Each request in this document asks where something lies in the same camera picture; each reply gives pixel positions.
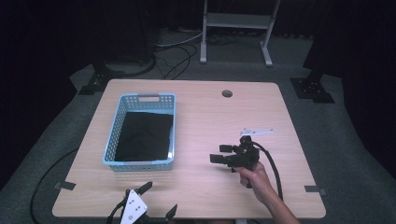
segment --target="table hole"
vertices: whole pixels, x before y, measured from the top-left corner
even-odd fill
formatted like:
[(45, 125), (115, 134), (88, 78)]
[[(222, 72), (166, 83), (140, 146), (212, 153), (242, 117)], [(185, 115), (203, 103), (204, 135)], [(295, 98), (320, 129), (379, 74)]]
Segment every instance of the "table hole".
[(223, 95), (223, 96), (226, 97), (226, 98), (230, 98), (230, 97), (233, 96), (233, 92), (232, 92), (232, 91), (225, 90), (225, 91), (222, 91), (222, 92), (221, 92), (221, 95)]

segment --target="metal shelf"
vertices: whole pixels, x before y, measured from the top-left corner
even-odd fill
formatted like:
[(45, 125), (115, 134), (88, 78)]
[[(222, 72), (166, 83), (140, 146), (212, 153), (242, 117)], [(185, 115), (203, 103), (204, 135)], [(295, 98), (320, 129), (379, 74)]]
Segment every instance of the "metal shelf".
[(272, 67), (273, 63), (268, 52), (268, 41), (274, 27), (277, 10), (279, 9), (280, 0), (276, 0), (272, 15), (246, 15), (246, 14), (227, 14), (227, 13), (208, 13), (207, 0), (204, 6), (204, 22), (202, 29), (201, 57), (200, 63), (206, 63), (206, 28), (207, 26), (216, 27), (235, 27), (267, 30), (265, 39), (260, 41), (262, 54), (265, 64)]
[(271, 16), (207, 13), (207, 26), (268, 29)]

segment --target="black cloth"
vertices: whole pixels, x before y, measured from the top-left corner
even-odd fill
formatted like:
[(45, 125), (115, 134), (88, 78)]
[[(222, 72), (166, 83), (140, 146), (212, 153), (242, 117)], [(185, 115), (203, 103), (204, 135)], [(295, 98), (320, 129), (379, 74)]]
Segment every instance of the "black cloth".
[(127, 112), (114, 161), (166, 160), (173, 115)]
[(396, 177), (396, 2), (333, 0), (304, 67), (343, 79), (365, 148)]
[(77, 92), (75, 2), (0, 1), (0, 188)]

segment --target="black fabric in basket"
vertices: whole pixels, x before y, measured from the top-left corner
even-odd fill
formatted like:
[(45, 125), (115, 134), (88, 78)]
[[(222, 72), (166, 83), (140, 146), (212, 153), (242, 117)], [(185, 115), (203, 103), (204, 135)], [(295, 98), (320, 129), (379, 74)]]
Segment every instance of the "black fabric in basket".
[(166, 160), (173, 115), (127, 112), (114, 161)]

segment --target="black cable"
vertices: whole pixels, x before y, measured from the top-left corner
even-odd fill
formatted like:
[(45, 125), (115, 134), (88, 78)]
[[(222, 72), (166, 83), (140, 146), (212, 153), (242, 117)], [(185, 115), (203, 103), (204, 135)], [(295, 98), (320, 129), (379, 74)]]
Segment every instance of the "black cable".
[(166, 66), (173, 67), (173, 65), (169, 64), (168, 61), (166, 61), (165, 59), (160, 58), (160, 57), (156, 57), (156, 58), (157, 58), (157, 60), (162, 60), (165, 63)]
[(276, 185), (277, 185), (277, 195), (279, 196), (279, 198), (283, 201), (283, 192), (282, 192), (282, 185), (280, 183), (280, 177), (279, 177), (279, 172), (276, 169), (274, 160), (272, 159), (270, 153), (264, 148), (262, 147), (260, 144), (256, 143), (256, 142), (251, 142), (251, 144), (253, 144), (254, 146), (258, 147), (261, 151), (264, 152), (265, 156), (267, 156), (268, 161), (271, 163), (271, 167), (274, 170), (274, 174), (275, 174), (275, 179), (276, 179)]
[(114, 217), (114, 215), (116, 214), (116, 212), (117, 212), (121, 207), (124, 207), (124, 206), (125, 206), (125, 204), (126, 204), (126, 202), (127, 202), (127, 200), (128, 200), (128, 194), (129, 194), (129, 190), (127, 190), (127, 191), (125, 192), (125, 197), (124, 197), (124, 199), (123, 199), (120, 203), (118, 203), (118, 204), (116, 205), (116, 207), (115, 207), (115, 208), (113, 209), (113, 211), (111, 212), (110, 216), (107, 217), (106, 224), (111, 224), (111, 223), (113, 222), (113, 217)]
[(134, 72), (134, 73), (123, 73), (122, 75), (119, 75), (119, 76), (112, 75), (111, 77), (112, 78), (137, 77), (137, 76), (146, 74), (147, 72), (151, 71), (157, 64), (157, 59), (156, 59), (155, 55), (151, 56), (151, 60), (152, 60), (151, 65), (149, 67), (143, 69), (142, 71)]
[(228, 12), (228, 10), (230, 10), (230, 8), (233, 6), (233, 3), (235, 2), (235, 0), (233, 0), (232, 2), (231, 2), (231, 4), (224, 10), (224, 13), (227, 13)]
[[(163, 79), (167, 79), (168, 77), (171, 77), (172, 80), (176, 79), (177, 77), (179, 77), (184, 71), (186, 71), (186, 69), (189, 67), (190, 62), (191, 62), (191, 57), (193, 55), (196, 54), (197, 52), (197, 48), (194, 45), (185, 45), (185, 46), (189, 46), (192, 47), (194, 49), (193, 54), (190, 54), (188, 50), (186, 50), (185, 48), (182, 48), (181, 46), (173, 46), (173, 47), (168, 47), (168, 48), (163, 48), (163, 49), (158, 49), (158, 51), (164, 51), (164, 50), (168, 50), (168, 49), (182, 49), (183, 51), (185, 51), (188, 55), (188, 57), (184, 60), (182, 60), (181, 62), (179, 62), (178, 64), (176, 64), (175, 66), (172, 67), (171, 70), (169, 70), (165, 75), (163, 75)], [(181, 72), (179, 72), (177, 75), (175, 76), (169, 76), (170, 73), (175, 70), (177, 67), (179, 67), (182, 63), (186, 62), (187, 64), (186, 66), (183, 68), (183, 70)]]
[(47, 174), (53, 169), (53, 167), (55, 167), (55, 165), (57, 165), (60, 161), (64, 160), (64, 158), (68, 157), (69, 155), (71, 155), (72, 153), (78, 151), (78, 147), (73, 149), (72, 151), (68, 152), (67, 154), (65, 154), (64, 156), (62, 156), (59, 160), (57, 160), (55, 163), (53, 163), (51, 165), (51, 167), (47, 170), (46, 173), (44, 173), (40, 180), (38, 181), (37, 185), (35, 186), (35, 190), (33, 191), (33, 195), (32, 198), (30, 199), (30, 207), (29, 207), (29, 211), (30, 211), (30, 217), (32, 218), (33, 222), (35, 224), (39, 224), (39, 222), (37, 221), (37, 219), (35, 218), (35, 213), (33, 212), (33, 202), (35, 200), (35, 195), (37, 194), (38, 188), (40, 187), (41, 183), (43, 182), (44, 178), (47, 176)]
[(170, 47), (173, 47), (173, 46), (180, 46), (180, 45), (188, 44), (188, 43), (195, 44), (195, 43), (198, 43), (198, 42), (201, 41), (200, 39), (198, 39), (198, 37), (201, 36), (201, 35), (202, 35), (202, 32), (197, 34), (197, 35), (195, 35), (195, 36), (193, 36), (193, 37), (191, 37), (191, 38), (179, 41), (179, 42), (174, 43), (174, 44), (165, 44), (165, 45), (157, 44), (156, 47), (159, 47), (159, 48), (170, 48)]
[(213, 46), (227, 46), (236, 42), (234, 35), (209, 35), (206, 43)]

